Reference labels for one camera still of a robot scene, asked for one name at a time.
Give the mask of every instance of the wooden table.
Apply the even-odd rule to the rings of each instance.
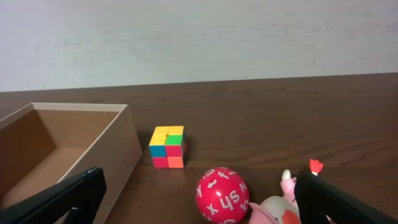
[[[321,178],[398,218],[398,74],[0,93],[0,118],[33,101],[131,105],[144,155],[108,223],[206,223],[195,187],[208,169],[236,170],[260,203],[311,158]],[[186,127],[184,170],[153,168],[161,125]]]

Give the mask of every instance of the gray wall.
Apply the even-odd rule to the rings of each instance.
[[[0,91],[398,71],[396,0],[0,0]]]

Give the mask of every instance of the colorful cube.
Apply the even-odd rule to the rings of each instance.
[[[187,160],[184,126],[156,127],[149,150],[155,168],[184,168]]]

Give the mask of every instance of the red ball with white letters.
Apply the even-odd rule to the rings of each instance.
[[[249,189],[235,171],[217,167],[199,180],[196,191],[200,213],[213,223],[237,223],[249,206]]]

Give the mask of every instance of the black object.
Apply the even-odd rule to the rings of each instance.
[[[90,168],[0,210],[0,224],[50,224],[67,212],[69,214],[63,223],[93,223],[105,192],[103,170]]]
[[[398,224],[309,172],[299,174],[294,194],[302,224],[329,224],[326,215],[336,224]]]

